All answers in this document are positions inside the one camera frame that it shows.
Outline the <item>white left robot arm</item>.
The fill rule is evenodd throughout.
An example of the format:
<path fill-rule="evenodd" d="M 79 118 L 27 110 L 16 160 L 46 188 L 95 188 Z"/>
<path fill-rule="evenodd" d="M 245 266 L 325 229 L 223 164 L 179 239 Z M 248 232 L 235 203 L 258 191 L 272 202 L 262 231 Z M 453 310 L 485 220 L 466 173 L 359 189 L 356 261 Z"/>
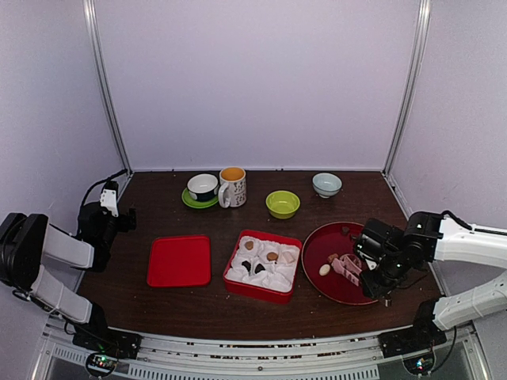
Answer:
<path fill-rule="evenodd" d="M 103 272 L 119 233 L 136 228 L 135 209 L 114 215 L 99 203 L 81 207 L 78 232 L 71 235 L 43 214 L 9 213 L 1 223 L 1 281 L 17 297 L 36 303 L 70 322 L 98 352 L 118 345 L 104 310 L 71 290 L 51 267 Z"/>

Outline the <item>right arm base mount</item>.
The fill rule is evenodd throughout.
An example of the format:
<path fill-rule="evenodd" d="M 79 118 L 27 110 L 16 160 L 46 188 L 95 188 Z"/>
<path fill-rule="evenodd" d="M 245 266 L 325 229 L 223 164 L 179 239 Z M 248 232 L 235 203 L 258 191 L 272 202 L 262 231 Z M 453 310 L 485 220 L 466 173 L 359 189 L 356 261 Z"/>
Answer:
<path fill-rule="evenodd" d="M 447 341 L 446 333 L 439 329 L 410 327 L 378 336 L 383 357 L 401 357 L 405 369 L 413 375 L 430 374 L 436 368 L 434 348 Z"/>

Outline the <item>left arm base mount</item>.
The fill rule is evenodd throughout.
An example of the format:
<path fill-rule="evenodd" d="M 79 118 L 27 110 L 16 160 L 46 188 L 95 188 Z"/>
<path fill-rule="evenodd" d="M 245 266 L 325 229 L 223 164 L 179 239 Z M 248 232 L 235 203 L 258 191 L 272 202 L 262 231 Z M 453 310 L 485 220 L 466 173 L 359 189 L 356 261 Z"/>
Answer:
<path fill-rule="evenodd" d="M 121 359 L 136 359 L 141 342 L 139 334 L 118 330 L 112 330 L 108 339 L 83 331 L 76 332 L 72 339 L 73 345 L 90 350 L 85 369 L 95 378 L 111 375 Z"/>

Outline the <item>white spiral chocolate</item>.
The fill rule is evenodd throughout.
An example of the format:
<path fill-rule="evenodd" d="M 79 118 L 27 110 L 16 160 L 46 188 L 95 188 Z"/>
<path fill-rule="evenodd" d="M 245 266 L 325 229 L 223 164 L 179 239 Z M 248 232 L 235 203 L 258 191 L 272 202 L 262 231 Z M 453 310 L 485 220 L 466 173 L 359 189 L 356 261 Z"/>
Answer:
<path fill-rule="evenodd" d="M 321 266 L 318 273 L 320 276 L 326 276 L 330 272 L 330 269 L 331 267 L 329 264 L 324 264 L 323 266 Z"/>

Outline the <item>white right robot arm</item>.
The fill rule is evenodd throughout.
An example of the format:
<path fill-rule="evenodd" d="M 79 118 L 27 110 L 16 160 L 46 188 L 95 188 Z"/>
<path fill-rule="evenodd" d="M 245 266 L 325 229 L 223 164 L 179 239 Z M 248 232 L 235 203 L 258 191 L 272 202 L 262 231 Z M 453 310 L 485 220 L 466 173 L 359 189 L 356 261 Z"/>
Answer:
<path fill-rule="evenodd" d="M 462 261 L 506 268 L 505 230 L 468 224 L 451 211 L 413 213 L 404 229 L 370 218 L 357 236 L 353 252 L 368 265 L 361 272 L 364 296 L 391 293 L 411 269 L 433 261 Z M 423 302 L 406 332 L 406 342 L 420 350 L 436 337 L 467 321 L 506 308 L 506 274 L 469 291 Z"/>

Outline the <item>red tin box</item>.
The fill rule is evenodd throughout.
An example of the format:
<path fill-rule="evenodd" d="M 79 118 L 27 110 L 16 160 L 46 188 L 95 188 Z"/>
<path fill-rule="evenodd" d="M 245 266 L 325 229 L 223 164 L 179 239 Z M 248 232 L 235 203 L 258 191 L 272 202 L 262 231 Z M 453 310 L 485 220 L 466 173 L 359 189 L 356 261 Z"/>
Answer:
<path fill-rule="evenodd" d="M 289 303 L 302 247 L 292 237 L 242 231 L 223 273 L 226 290 L 266 302 Z"/>

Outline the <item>red tin lid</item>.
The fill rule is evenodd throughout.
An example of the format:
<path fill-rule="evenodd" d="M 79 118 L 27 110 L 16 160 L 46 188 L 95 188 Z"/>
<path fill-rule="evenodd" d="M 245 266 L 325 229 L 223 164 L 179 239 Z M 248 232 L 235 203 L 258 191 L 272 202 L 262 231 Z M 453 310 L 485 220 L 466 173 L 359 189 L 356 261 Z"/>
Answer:
<path fill-rule="evenodd" d="M 211 279 L 208 236 L 161 237 L 153 241 L 147 268 L 150 287 L 202 287 Z"/>

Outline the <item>dark textured chocolate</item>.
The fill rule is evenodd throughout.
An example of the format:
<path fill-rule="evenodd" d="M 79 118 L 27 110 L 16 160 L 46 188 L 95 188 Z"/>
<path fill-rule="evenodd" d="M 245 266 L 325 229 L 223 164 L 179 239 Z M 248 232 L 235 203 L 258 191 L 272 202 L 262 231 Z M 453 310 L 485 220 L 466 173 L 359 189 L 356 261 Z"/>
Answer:
<path fill-rule="evenodd" d="M 262 264 L 258 264 L 255 269 L 253 270 L 254 274 L 263 272 L 265 270 L 265 267 Z"/>

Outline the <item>light brown chocolate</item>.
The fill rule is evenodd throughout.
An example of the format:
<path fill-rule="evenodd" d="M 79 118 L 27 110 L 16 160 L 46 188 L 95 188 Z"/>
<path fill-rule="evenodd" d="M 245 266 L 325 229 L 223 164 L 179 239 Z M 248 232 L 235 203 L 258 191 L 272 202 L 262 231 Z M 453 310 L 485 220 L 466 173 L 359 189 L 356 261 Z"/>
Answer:
<path fill-rule="evenodd" d="M 275 252 L 270 252 L 266 255 L 268 261 L 276 261 L 278 259 L 278 254 Z"/>

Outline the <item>pink tongs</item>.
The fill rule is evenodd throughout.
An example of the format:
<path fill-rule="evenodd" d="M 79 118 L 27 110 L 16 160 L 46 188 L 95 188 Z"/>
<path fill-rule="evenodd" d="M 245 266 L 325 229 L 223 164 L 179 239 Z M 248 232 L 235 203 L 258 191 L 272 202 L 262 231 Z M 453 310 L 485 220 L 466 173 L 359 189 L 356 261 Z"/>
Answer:
<path fill-rule="evenodd" d="M 344 254 L 333 258 L 330 265 L 338 275 L 345 277 L 354 286 L 360 286 L 362 264 L 359 257 L 353 254 Z"/>

